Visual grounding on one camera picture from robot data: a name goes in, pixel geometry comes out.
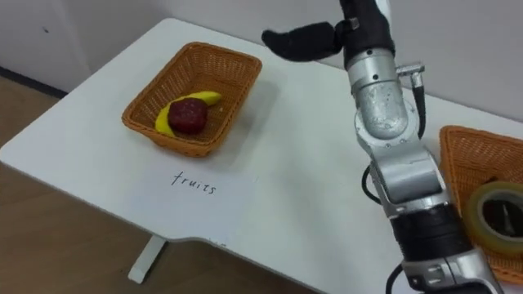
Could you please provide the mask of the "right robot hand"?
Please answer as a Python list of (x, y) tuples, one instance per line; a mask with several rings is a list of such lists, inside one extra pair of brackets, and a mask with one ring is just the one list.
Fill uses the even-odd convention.
[(319, 22), (278, 33), (266, 29), (263, 43), (277, 56), (292, 62), (310, 62), (343, 53), (347, 64), (356, 55), (374, 49), (396, 53), (390, 24), (374, 0), (341, 0), (343, 20)]

